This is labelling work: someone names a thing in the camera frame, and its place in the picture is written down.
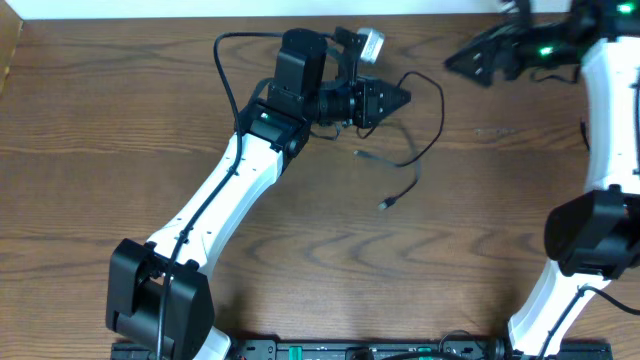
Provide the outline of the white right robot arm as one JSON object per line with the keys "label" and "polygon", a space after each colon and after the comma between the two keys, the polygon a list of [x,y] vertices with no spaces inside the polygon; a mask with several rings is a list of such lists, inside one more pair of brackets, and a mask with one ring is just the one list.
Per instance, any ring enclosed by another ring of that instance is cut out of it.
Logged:
{"label": "white right robot arm", "polygon": [[566,332],[593,297],[639,264],[639,5],[574,1],[564,20],[548,24],[534,23],[527,1],[505,9],[510,19],[476,36],[446,68],[487,87],[497,70],[514,80],[573,66],[587,90],[589,165],[583,194],[550,212],[543,272],[485,355],[591,359],[591,346],[563,344]]}

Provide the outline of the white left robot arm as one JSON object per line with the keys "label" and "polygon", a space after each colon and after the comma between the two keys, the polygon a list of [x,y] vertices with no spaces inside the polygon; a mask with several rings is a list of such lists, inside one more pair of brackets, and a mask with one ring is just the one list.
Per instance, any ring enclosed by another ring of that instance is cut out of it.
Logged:
{"label": "white left robot arm", "polygon": [[244,107],[218,165],[187,204],[144,243],[110,258],[105,323],[158,359],[223,359],[231,338],[215,325],[209,284],[226,244],[283,174],[314,126],[372,129],[409,103],[408,91],[363,76],[384,43],[372,28],[279,36],[274,73]]}

